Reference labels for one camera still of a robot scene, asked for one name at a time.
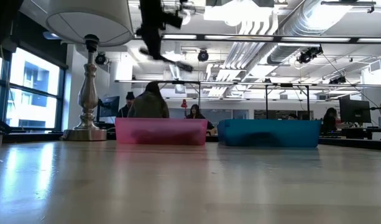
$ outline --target person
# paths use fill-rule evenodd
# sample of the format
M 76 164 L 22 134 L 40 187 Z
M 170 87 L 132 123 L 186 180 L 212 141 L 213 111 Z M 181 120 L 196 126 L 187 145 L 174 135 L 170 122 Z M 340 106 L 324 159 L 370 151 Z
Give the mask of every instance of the person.
M 327 133 L 330 131 L 337 130 L 336 118 L 337 118 L 337 110 L 335 110 L 334 108 L 328 108 L 323 118 L 323 124 L 321 125 L 322 133 Z
M 145 91 L 135 98 L 128 118 L 169 118 L 167 103 L 161 96 L 157 82 L 147 84 Z
M 298 119 L 298 117 L 296 116 L 296 114 L 290 113 L 288 115 L 288 119 Z
M 121 108 L 117 113 L 117 118 L 126 118 L 128 117 L 129 108 L 131 108 L 132 103 L 134 102 L 135 96 L 134 92 L 128 92 L 126 96 L 127 104 Z
M 186 119 L 205 119 L 205 117 L 200 113 L 200 107 L 198 105 L 193 105 L 190 108 L 190 114 L 186 116 Z M 207 129 L 214 129 L 214 125 L 208 121 Z

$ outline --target lamp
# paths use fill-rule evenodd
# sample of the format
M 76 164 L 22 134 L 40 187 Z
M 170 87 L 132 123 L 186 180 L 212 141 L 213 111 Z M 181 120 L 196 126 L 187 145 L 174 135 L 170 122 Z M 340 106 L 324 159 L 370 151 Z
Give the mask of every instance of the lamp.
M 106 140 L 106 130 L 99 129 L 93 122 L 93 110 L 98 105 L 94 55 L 98 47 L 123 45 L 134 38 L 127 1 L 50 1 L 46 24 L 63 40 L 85 44 L 88 50 L 85 79 L 78 94 L 78 104 L 82 107 L 80 124 L 65 130 L 63 138 L 69 141 Z

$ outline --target lamp shade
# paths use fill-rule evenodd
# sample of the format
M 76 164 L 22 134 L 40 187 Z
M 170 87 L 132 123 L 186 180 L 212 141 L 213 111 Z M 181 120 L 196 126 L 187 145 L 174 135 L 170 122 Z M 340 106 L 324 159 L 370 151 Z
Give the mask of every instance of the lamp shade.
M 99 38 L 100 47 L 134 38 L 127 0 L 53 0 L 46 22 L 51 32 L 77 44 L 84 44 L 88 34 Z

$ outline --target silver lamp base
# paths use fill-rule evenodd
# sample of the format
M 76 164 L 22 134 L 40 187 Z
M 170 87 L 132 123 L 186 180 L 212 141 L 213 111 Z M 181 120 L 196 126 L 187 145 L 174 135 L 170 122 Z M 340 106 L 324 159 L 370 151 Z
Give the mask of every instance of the silver lamp base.
M 63 133 L 65 141 L 106 141 L 108 132 L 102 129 L 73 130 L 68 129 Z

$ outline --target pink plastic bin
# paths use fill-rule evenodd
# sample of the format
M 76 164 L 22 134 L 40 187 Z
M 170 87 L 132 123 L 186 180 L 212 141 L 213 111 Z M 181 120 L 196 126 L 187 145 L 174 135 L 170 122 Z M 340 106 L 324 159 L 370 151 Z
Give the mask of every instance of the pink plastic bin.
M 116 118 L 120 144 L 202 146 L 206 132 L 205 119 Z

